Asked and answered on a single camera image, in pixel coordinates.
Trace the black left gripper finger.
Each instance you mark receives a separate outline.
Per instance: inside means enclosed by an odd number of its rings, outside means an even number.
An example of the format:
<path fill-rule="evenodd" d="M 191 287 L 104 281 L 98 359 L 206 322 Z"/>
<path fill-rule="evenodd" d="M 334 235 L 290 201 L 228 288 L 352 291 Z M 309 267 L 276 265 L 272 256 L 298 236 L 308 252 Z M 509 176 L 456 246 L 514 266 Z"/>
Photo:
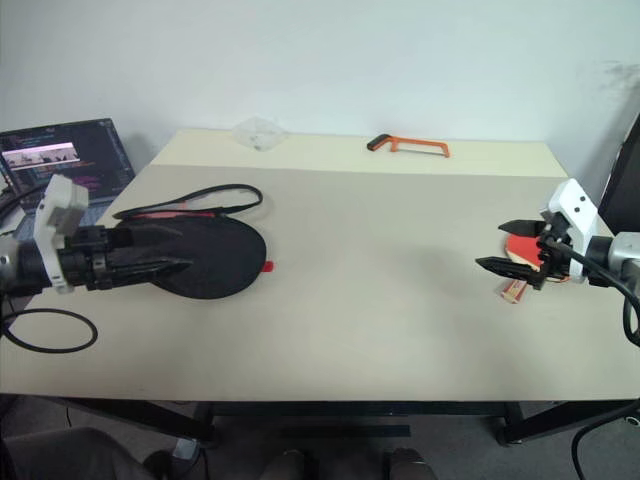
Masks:
<path fill-rule="evenodd" d="M 115 249 L 169 250 L 183 239 L 180 230 L 154 222 L 124 222 L 114 228 Z"/>
<path fill-rule="evenodd" d="M 152 283 L 158 278 L 170 276 L 190 267 L 193 261 L 176 257 L 159 257 L 141 262 L 115 265 L 107 274 L 110 287 L 123 287 L 140 283 Z"/>

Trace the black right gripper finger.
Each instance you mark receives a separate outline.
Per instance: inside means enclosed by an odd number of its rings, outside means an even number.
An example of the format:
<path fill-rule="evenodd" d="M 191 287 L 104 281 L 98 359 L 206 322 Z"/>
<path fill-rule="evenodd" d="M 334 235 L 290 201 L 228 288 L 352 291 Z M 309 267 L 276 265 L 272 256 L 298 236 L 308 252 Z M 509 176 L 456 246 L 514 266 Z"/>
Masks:
<path fill-rule="evenodd" d="M 496 256 L 477 258 L 475 262 L 483 269 L 500 277 L 528 282 L 537 274 L 530 265 L 516 263 L 507 258 Z"/>
<path fill-rule="evenodd" d="M 511 220 L 501 224 L 498 229 L 510 235 L 538 238 L 545 229 L 545 222 L 539 220 Z"/>

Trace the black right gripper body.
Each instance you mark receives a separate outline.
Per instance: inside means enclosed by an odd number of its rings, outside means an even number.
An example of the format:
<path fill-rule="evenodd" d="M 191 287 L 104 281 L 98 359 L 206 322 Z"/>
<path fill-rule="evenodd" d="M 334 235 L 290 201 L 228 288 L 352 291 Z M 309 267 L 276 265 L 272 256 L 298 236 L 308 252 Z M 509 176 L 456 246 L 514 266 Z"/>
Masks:
<path fill-rule="evenodd" d="M 563 280 L 569 276 L 570 256 L 565 253 L 571 247 L 568 230 L 569 222 L 561 213 L 553 213 L 546 221 L 538 222 L 535 239 L 540 266 L 532 281 L 535 290 L 541 290 L 549 279 Z"/>

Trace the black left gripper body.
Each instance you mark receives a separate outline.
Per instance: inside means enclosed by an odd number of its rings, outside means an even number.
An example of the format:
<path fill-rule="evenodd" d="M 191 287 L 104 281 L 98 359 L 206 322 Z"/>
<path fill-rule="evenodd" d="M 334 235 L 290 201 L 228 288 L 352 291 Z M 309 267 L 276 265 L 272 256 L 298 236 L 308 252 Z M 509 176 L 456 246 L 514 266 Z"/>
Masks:
<path fill-rule="evenodd" d="M 109 255 L 133 245 L 128 228 L 80 227 L 64 238 L 58 260 L 67 283 L 88 290 L 107 290 L 124 285 L 126 268 L 112 263 Z"/>

